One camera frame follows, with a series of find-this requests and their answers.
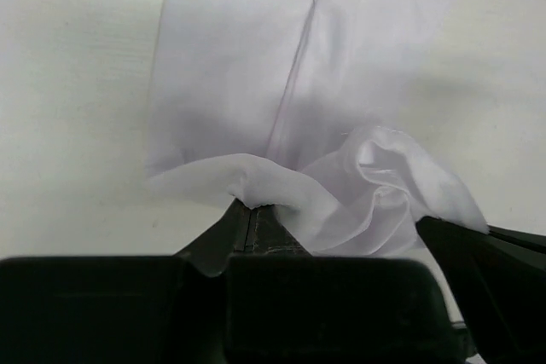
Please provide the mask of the white t-shirt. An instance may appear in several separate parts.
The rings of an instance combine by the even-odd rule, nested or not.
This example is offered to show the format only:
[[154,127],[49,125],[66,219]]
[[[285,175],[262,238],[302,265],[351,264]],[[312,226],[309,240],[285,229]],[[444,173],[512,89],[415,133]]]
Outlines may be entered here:
[[399,254],[423,217],[487,232],[464,183],[388,124],[451,1],[164,0],[150,185],[270,205],[313,254]]

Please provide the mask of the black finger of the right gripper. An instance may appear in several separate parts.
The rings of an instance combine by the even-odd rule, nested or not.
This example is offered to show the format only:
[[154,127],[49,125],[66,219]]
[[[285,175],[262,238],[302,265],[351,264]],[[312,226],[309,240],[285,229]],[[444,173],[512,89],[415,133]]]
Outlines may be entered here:
[[488,363],[545,361],[545,253],[424,217],[416,229]]
[[526,248],[531,251],[545,253],[546,237],[538,234],[513,231],[505,228],[490,226],[490,235],[496,239]]

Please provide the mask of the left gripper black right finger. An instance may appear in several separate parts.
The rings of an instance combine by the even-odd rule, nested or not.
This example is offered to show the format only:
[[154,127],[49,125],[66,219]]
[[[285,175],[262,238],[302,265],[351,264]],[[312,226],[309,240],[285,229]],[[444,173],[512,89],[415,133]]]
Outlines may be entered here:
[[266,256],[310,255],[278,221],[273,206],[250,210],[243,252]]

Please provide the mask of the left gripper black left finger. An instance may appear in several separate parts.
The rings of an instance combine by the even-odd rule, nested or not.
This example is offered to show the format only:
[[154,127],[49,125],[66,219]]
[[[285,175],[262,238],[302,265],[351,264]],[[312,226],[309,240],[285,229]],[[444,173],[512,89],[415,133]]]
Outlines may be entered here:
[[226,269],[229,256],[244,251],[252,210],[234,199],[227,211],[204,233],[174,254],[206,277]]

